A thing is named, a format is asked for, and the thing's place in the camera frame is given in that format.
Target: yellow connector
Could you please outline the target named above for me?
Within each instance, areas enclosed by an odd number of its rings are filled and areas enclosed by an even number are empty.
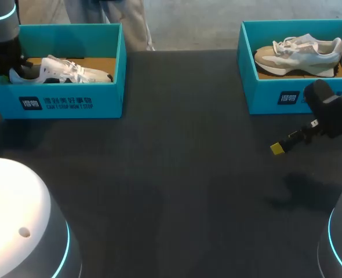
[[[271,148],[271,151],[274,153],[274,155],[280,155],[281,153],[285,153],[282,146],[278,142],[275,143],[274,145],[271,145],[270,148]]]

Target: robot base light ring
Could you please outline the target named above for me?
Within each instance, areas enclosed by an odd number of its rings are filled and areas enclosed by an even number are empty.
[[[10,16],[13,15],[13,13],[16,11],[16,4],[14,5],[14,8],[12,9],[11,12],[9,12],[8,14],[4,15],[4,16],[0,16],[0,20],[4,20],[9,18]]]
[[[61,271],[66,259],[67,259],[67,255],[68,255],[68,251],[69,251],[69,242],[71,241],[71,235],[69,233],[69,227],[68,227],[68,223],[66,222],[67,225],[67,247],[66,247],[66,252],[64,253],[63,259],[60,262],[59,267],[57,268],[57,270],[55,271],[54,275],[51,278],[56,278],[59,274],[59,272]]]
[[[334,249],[334,246],[333,246],[333,243],[332,243],[332,239],[331,239],[330,226],[331,226],[332,214],[333,214],[333,211],[332,211],[332,213],[331,213],[331,215],[330,215],[330,217],[329,217],[329,220],[328,220],[328,238],[329,238],[329,243],[330,243],[330,245],[331,245],[333,254],[334,254],[334,256],[336,257],[336,259],[339,261],[339,264],[342,266],[342,260],[340,259],[339,255],[337,255],[336,250]]]

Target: shoelace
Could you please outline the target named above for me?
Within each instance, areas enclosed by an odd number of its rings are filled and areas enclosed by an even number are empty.
[[[68,60],[61,60],[66,66],[67,70],[62,74],[63,78],[73,77],[77,83],[92,83],[94,80],[85,76],[85,69],[75,62]]]
[[[273,41],[273,49],[275,54],[279,55],[280,53],[299,51],[297,49],[297,45],[293,42],[290,42],[290,40],[294,38],[295,36],[290,36],[288,38],[285,38],[285,40],[280,43]]]

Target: teal shoe box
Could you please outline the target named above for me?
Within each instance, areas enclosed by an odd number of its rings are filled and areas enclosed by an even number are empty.
[[[250,114],[311,113],[304,89],[317,79],[342,94],[342,78],[259,79],[253,52],[273,41],[311,34],[323,41],[342,39],[342,20],[244,21],[238,42],[238,66]]]
[[[120,24],[22,25],[26,57],[116,58],[113,83],[11,85],[0,76],[4,119],[120,118],[126,47]]]

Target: dark gray table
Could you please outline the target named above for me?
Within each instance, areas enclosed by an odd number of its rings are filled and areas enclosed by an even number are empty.
[[[235,55],[130,56],[120,120],[0,122],[0,157],[46,182],[85,277],[320,277],[342,136],[274,157],[311,115],[250,116]]]

